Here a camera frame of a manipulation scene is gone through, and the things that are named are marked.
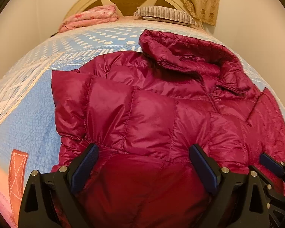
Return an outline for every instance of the white wall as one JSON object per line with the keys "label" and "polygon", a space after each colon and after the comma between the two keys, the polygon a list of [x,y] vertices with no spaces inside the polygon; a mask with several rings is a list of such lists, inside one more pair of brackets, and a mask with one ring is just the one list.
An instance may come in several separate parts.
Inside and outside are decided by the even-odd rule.
{"label": "white wall", "polygon": [[77,1],[9,1],[0,14],[0,79],[23,55],[57,32]]}
{"label": "white wall", "polygon": [[279,0],[220,0],[217,39],[239,53],[285,106],[285,9]]}

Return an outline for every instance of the blue gripper pad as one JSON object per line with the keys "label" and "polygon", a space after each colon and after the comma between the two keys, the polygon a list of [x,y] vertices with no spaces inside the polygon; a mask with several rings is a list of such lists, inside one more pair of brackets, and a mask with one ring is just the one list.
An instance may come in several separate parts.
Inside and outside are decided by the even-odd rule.
{"label": "blue gripper pad", "polygon": [[279,178],[283,177],[285,174],[283,166],[267,154],[263,153],[260,155],[260,164],[265,166]]}
{"label": "blue gripper pad", "polygon": [[197,144],[189,148],[189,157],[206,191],[215,195],[222,177],[215,160],[208,157]]}
{"label": "blue gripper pad", "polygon": [[96,144],[90,144],[82,155],[72,161],[69,166],[69,174],[71,174],[69,182],[72,194],[76,194],[83,189],[85,182],[97,162],[98,156],[98,146]]}

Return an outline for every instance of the metal screw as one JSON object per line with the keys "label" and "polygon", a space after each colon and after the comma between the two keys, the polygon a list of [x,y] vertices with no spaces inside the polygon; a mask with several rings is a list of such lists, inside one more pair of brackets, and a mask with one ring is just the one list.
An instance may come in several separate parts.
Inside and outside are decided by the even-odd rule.
{"label": "metal screw", "polygon": [[64,172],[67,171],[67,167],[66,167],[66,166],[61,166],[61,167],[59,168],[59,171],[62,172],[62,173],[64,173]]}
{"label": "metal screw", "polygon": [[227,167],[222,167],[221,170],[223,173],[229,173],[230,172],[230,170]]}
{"label": "metal screw", "polygon": [[257,176],[257,173],[253,170],[252,172],[250,172],[250,174],[253,176],[253,177],[256,177]]}
{"label": "metal screw", "polygon": [[32,176],[37,176],[38,175],[38,171],[37,170],[33,170],[31,173]]}

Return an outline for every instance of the jacket zipper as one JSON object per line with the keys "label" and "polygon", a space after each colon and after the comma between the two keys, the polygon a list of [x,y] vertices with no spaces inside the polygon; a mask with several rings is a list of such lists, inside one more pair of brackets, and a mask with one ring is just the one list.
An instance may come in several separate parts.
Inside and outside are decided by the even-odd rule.
{"label": "jacket zipper", "polygon": [[214,99],[213,99],[213,97],[212,97],[212,94],[211,94],[211,93],[208,93],[207,88],[206,88],[206,86],[205,86],[205,84],[204,84],[204,80],[203,80],[202,78],[201,78],[201,84],[202,84],[202,87],[203,87],[203,89],[204,89],[204,92],[206,93],[206,95],[207,95],[207,97],[208,97],[208,99],[209,99],[209,101],[210,101],[212,107],[214,108],[214,110],[215,110],[217,113],[220,113],[220,111],[218,110],[218,108],[217,108],[216,105],[215,105],[215,102],[214,102]]}

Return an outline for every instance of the jacket sleeve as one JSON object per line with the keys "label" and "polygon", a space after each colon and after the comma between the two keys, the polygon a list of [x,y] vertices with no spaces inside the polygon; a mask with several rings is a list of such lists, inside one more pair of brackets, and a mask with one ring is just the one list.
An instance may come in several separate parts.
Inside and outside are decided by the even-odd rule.
{"label": "jacket sleeve", "polygon": [[[259,96],[247,123],[261,135],[261,152],[278,162],[285,162],[285,122],[274,96],[267,88]],[[278,192],[285,193],[282,180],[260,165],[258,160],[255,165],[259,170],[274,182]]]}
{"label": "jacket sleeve", "polygon": [[85,113],[92,79],[91,74],[79,74],[73,71],[52,72],[55,124],[61,136],[59,163],[53,166],[52,171],[57,171],[63,165],[69,165],[89,144],[85,139]]}

